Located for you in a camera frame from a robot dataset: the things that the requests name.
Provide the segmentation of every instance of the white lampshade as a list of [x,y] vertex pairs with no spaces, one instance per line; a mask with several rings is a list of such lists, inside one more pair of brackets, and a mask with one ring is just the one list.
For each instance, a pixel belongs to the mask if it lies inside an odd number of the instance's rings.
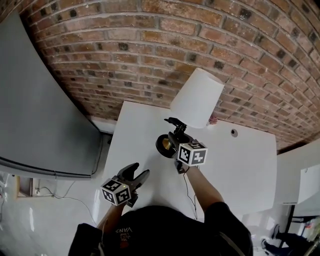
[[204,128],[214,111],[224,84],[209,72],[196,68],[173,99],[170,109],[183,123]]

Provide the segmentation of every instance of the brick wall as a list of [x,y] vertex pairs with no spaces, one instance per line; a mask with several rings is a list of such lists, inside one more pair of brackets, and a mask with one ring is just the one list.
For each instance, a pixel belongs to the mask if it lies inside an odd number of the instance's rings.
[[1,0],[18,9],[62,87],[96,117],[124,100],[168,108],[196,67],[225,82],[215,115],[276,135],[320,131],[320,20],[312,0]]

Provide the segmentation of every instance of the black t-shirt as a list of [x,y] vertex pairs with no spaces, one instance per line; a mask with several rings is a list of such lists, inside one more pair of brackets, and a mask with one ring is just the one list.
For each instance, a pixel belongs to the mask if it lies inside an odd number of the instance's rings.
[[[102,231],[88,224],[78,225],[69,256],[96,252]],[[207,253],[217,256],[252,256],[248,229],[224,202],[212,204],[204,223],[163,206],[148,206],[124,214],[116,229],[103,236],[104,253]]]

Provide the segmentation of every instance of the table lamp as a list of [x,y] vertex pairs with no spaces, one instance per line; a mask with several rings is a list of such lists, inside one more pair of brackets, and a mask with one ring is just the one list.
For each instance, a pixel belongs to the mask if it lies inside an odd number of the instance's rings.
[[194,70],[170,105],[172,114],[177,118],[170,117],[165,121],[176,126],[176,129],[173,133],[158,137],[155,145],[160,154],[174,158],[178,144],[193,142],[184,133],[187,126],[206,127],[223,88],[222,81],[213,74],[201,68]]

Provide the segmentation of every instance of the glossy floor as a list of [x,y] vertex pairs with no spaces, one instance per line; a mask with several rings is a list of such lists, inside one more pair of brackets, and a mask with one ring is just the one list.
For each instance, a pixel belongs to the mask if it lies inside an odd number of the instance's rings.
[[[102,172],[90,181],[76,181],[67,197],[83,201],[95,223],[100,221],[110,204],[100,200]],[[95,225],[87,208],[73,199],[52,197],[13,199],[16,179],[9,176],[4,194],[3,218],[0,223],[0,250],[7,256],[66,256],[78,224]],[[40,187],[48,187],[63,196],[73,181],[41,180]],[[40,191],[47,194],[45,188]],[[251,231],[254,255],[262,256],[262,238],[270,236],[275,224],[285,227],[289,207],[275,205],[272,209],[237,216]]]

